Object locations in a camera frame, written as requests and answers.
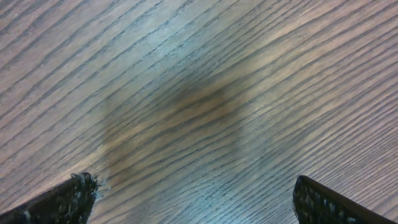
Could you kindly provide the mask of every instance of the wooden surface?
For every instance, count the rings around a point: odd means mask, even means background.
[[[398,1],[1,0],[0,210],[88,171],[100,223],[398,222]]]

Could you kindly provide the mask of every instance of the wood grain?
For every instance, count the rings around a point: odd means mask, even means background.
[[[398,222],[398,1],[1,0],[0,210],[296,223],[304,174]]]

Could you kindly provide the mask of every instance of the black object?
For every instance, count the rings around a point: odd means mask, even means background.
[[[0,224],[86,224],[99,185],[85,172],[0,215]]]
[[[304,175],[297,178],[293,205],[300,224],[397,224]]]

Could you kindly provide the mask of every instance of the wooden table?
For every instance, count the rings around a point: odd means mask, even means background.
[[[398,222],[398,1],[1,0],[0,210],[88,171],[101,223]]]

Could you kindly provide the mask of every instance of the brown wooden tabletop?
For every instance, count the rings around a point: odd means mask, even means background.
[[[398,222],[398,1],[0,0],[0,211],[296,223],[307,175]]]

